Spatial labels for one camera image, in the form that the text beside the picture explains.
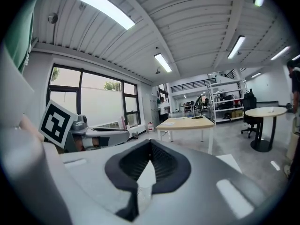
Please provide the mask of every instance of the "metal shelving unit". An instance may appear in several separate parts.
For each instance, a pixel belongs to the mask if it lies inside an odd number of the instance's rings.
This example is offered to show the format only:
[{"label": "metal shelving unit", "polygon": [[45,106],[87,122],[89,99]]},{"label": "metal shelving unit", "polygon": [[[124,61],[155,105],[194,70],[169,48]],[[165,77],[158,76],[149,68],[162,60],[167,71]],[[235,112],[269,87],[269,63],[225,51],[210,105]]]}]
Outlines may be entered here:
[{"label": "metal shelving unit", "polygon": [[[236,88],[225,88],[227,85],[231,84],[237,84]],[[242,80],[232,80],[228,82],[219,82],[219,83],[213,83],[209,84],[207,86],[207,89],[209,91],[209,99],[210,99],[210,117],[213,120],[213,122],[218,123],[218,122],[224,122],[224,121],[229,121],[229,119],[223,119],[223,118],[218,118],[216,117],[216,113],[218,112],[224,112],[224,111],[232,111],[232,110],[237,110],[237,109],[243,109],[244,107],[232,107],[232,108],[226,108],[226,109],[218,109],[218,105],[221,103],[225,102],[233,102],[237,100],[241,100],[244,98],[245,91],[247,90],[247,85],[244,81]],[[234,98],[230,100],[223,100],[223,101],[216,101],[216,98],[220,94],[224,93],[230,93],[230,92],[239,92],[239,98]],[[243,116],[236,117],[236,118],[230,118],[231,120],[238,120],[242,119]]]}]

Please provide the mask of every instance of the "corrugated metal ceiling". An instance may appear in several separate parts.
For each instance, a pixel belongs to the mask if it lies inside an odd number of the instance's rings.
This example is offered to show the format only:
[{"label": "corrugated metal ceiling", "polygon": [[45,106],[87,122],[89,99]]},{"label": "corrugated metal ceiling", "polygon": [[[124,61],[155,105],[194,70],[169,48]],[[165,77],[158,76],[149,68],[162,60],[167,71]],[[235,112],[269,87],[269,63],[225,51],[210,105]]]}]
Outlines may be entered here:
[{"label": "corrugated metal ceiling", "polygon": [[[135,22],[125,30],[113,19],[78,0],[38,0],[34,13],[33,37],[47,43],[77,50],[124,68],[150,82],[170,81],[188,74],[221,70],[226,65],[244,67],[245,63],[266,62],[270,56],[291,41],[279,9],[266,0],[256,7],[253,0],[244,0],[238,26],[227,51],[220,51],[232,14],[233,0],[136,0],[157,26],[175,60],[179,74],[167,74],[154,55],[162,53],[168,62],[165,47],[153,27],[127,0],[110,0]],[[57,13],[56,24],[47,20]],[[246,36],[241,54],[227,59],[238,35]],[[214,61],[224,53],[218,67]]]}]

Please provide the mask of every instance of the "paper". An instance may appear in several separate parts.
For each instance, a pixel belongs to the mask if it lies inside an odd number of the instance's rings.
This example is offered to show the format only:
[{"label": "paper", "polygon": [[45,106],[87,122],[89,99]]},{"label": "paper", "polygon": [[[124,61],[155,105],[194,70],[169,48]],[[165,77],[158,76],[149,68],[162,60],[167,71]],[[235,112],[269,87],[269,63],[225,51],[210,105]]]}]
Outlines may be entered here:
[{"label": "paper", "polygon": [[175,124],[175,122],[163,122],[163,123],[161,123],[161,125],[168,125],[168,126],[171,126],[173,124]]},{"label": "paper", "polygon": [[269,109],[269,113],[273,113],[274,112],[274,107],[271,107],[270,109]]}]

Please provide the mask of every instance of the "round table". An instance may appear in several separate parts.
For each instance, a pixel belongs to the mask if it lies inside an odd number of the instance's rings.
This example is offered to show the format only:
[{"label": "round table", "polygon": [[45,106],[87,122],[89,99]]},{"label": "round table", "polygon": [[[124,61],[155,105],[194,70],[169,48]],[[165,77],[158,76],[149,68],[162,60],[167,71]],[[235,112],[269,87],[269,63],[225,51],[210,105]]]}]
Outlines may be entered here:
[{"label": "round table", "polygon": [[[268,152],[272,149],[274,134],[276,129],[276,117],[286,113],[284,107],[259,107],[245,111],[245,114],[250,117],[261,118],[257,123],[255,140],[251,142],[251,147],[258,152]],[[263,134],[263,118],[273,117],[273,126],[270,141],[262,139]]]}]

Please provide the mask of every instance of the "green shirt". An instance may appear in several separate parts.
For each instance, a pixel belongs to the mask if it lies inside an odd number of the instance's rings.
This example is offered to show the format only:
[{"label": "green shirt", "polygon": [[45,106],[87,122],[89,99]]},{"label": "green shirt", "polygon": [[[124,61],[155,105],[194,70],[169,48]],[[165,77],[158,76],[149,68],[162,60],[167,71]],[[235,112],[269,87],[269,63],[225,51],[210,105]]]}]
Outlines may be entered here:
[{"label": "green shirt", "polygon": [[31,42],[33,11],[36,2],[37,0],[28,0],[21,7],[4,37],[7,51],[20,72],[23,71]]}]

